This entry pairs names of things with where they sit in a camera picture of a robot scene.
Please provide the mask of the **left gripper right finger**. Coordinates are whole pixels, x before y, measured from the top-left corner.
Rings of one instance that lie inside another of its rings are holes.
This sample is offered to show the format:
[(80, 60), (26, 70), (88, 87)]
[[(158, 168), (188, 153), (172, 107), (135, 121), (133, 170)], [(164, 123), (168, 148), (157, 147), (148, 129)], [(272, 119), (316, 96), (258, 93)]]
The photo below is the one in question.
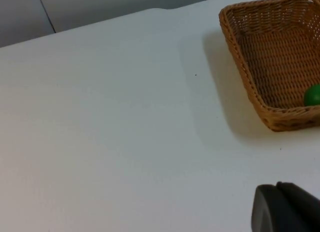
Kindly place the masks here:
[(276, 187), (297, 210), (314, 232), (320, 231), (320, 200), (291, 182), (277, 182)]

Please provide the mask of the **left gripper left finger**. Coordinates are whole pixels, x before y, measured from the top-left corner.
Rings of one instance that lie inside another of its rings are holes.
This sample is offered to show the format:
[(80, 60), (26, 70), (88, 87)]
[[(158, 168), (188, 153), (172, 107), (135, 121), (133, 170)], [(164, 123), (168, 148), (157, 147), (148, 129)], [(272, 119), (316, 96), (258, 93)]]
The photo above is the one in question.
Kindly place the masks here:
[(313, 228), (274, 185), (255, 189), (251, 230), (253, 232), (311, 232)]

